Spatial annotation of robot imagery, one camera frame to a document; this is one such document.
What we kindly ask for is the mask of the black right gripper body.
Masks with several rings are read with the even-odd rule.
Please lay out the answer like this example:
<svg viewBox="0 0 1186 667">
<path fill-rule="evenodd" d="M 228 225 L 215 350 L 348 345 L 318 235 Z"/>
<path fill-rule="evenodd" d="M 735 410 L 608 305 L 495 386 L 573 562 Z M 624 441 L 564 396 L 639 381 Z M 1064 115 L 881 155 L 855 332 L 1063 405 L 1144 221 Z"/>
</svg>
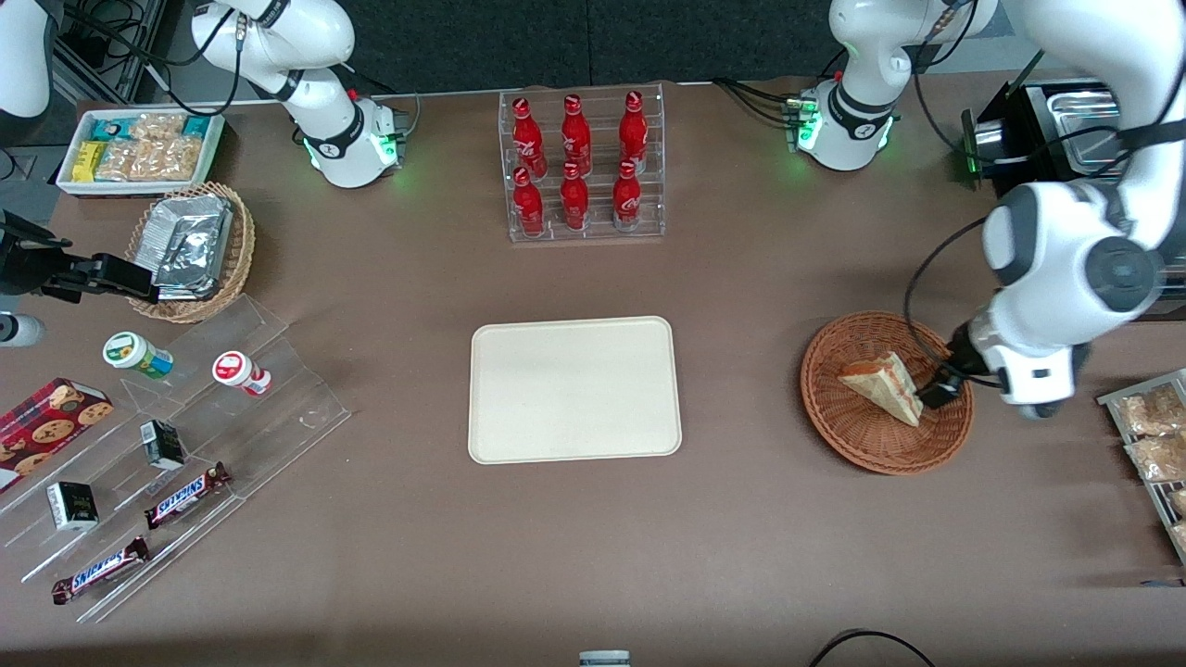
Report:
<svg viewBox="0 0 1186 667">
<path fill-rule="evenodd" d="M 55 237 L 43 225 L 4 210 L 1 296 L 51 296 L 79 303 L 90 288 L 84 271 L 75 269 L 84 258 L 65 253 L 74 242 Z"/>
</svg>

